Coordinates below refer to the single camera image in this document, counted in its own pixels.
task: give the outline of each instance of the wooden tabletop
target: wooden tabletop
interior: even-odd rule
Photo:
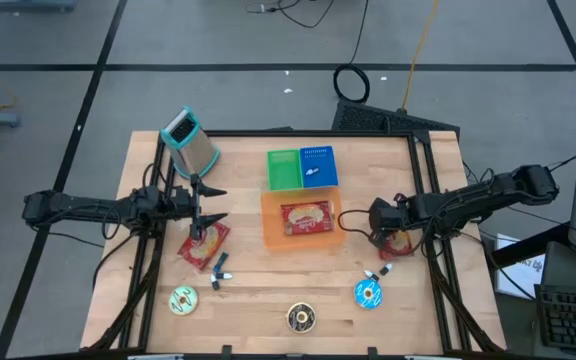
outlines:
[[[157,136],[157,132],[132,134],[118,197],[141,186],[143,170],[154,158]],[[431,138],[441,189],[465,186],[455,134],[431,132]],[[227,190],[228,195],[203,199],[202,207],[204,213],[229,213],[223,222],[232,230],[220,251],[230,254],[223,270],[234,278],[221,281],[221,289],[214,291],[209,278],[216,257],[201,273],[186,263],[177,250],[188,236],[189,221],[170,221],[149,352],[219,353],[225,344],[232,345],[234,353],[257,354],[366,354],[369,346],[376,346],[379,354],[442,352],[428,265],[420,253],[395,261],[393,270],[380,281],[382,305],[369,311],[355,303],[352,289],[365,278],[364,269],[377,272],[384,261],[363,235],[347,233],[345,243],[336,248],[279,254],[268,251],[262,241],[260,196],[268,188],[267,151],[331,145],[342,210],[368,209],[375,197],[389,200],[396,193],[415,194],[405,139],[217,137],[213,142],[221,149],[221,157],[203,181]],[[421,146],[418,153],[424,188],[430,189]],[[177,176],[175,184],[185,186],[187,182]],[[348,215],[344,223],[369,230],[365,214]],[[472,224],[464,231],[479,236]],[[126,235],[127,230],[121,229],[104,253]],[[420,235],[420,231],[411,232],[413,242]],[[505,347],[481,245],[467,237],[453,239],[452,244],[465,306],[491,339]],[[97,340],[125,304],[136,246],[137,240],[132,240],[101,269],[82,346]],[[170,293],[181,285],[192,286],[199,294],[197,309],[188,316],[174,315],[167,305]],[[309,303],[315,309],[317,323],[307,334],[293,333],[286,325],[285,315],[296,302]],[[454,313],[446,304],[453,347],[458,347]],[[140,307],[135,312],[131,345],[137,343],[141,318]]]

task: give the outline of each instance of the blue container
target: blue container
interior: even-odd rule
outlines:
[[[299,157],[304,188],[339,185],[332,146],[301,148]]]

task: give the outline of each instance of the green plastic bin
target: green plastic bin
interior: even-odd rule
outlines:
[[[268,151],[268,188],[278,191],[303,187],[299,150]]]

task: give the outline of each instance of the orange tray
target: orange tray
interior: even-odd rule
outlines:
[[[314,201],[330,202],[334,224],[333,230],[313,234],[286,235],[284,233],[281,205]],[[338,187],[265,192],[261,195],[264,245],[273,251],[313,249],[340,245],[345,238],[345,232],[337,224],[337,215],[340,212],[341,195]]]

